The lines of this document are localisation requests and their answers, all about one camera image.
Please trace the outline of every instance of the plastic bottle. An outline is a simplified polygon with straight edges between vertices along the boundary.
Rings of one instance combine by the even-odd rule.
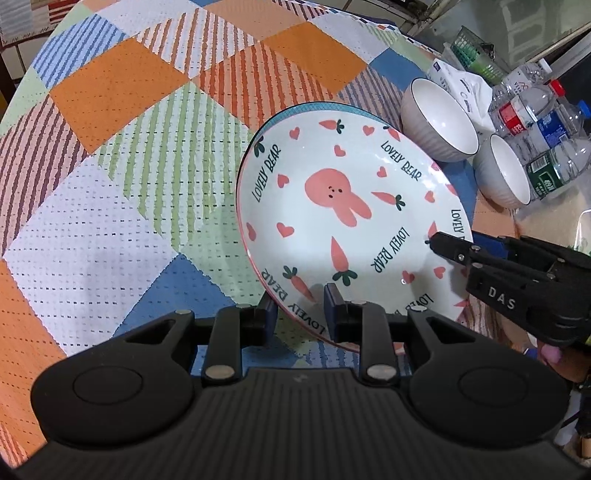
[[[554,110],[540,118],[527,132],[507,141],[522,163],[527,163],[562,141],[578,137],[583,132],[583,123],[589,118],[591,110],[583,100],[572,105],[566,99],[559,99]]]
[[[542,85],[550,79],[552,68],[544,59],[531,61],[517,67],[507,75],[500,85],[492,89],[490,111],[510,102],[513,97],[536,85]]]
[[[505,138],[525,132],[540,118],[548,115],[554,109],[556,99],[564,94],[564,88],[558,80],[552,80],[548,86],[539,85],[524,90],[491,113],[496,133]]]
[[[591,140],[577,137],[540,155],[530,162],[525,171],[538,198],[563,187],[588,168],[591,162]]]

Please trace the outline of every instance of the basket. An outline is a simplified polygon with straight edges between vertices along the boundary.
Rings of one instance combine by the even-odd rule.
[[[491,85],[499,85],[507,75],[484,51],[481,45],[484,41],[474,32],[462,27],[454,40],[452,52],[466,70],[480,75]]]

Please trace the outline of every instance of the transparent plastic sheet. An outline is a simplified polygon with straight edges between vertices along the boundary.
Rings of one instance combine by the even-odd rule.
[[[591,170],[518,210],[515,222],[520,235],[591,255]]]

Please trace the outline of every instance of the silver screw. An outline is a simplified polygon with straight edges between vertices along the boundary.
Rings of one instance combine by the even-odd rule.
[[[229,365],[212,365],[205,370],[205,376],[212,380],[227,380],[234,375],[235,371]]]
[[[390,365],[372,365],[368,368],[368,375],[374,380],[387,382],[396,376],[397,370]]]

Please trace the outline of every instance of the plate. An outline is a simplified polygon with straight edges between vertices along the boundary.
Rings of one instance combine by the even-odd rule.
[[[329,282],[345,300],[389,313],[420,304],[455,319],[466,305],[465,269],[425,243],[436,231],[472,241],[456,191],[427,154],[367,112],[316,102],[273,117],[243,157],[236,209],[265,289],[324,340]]]

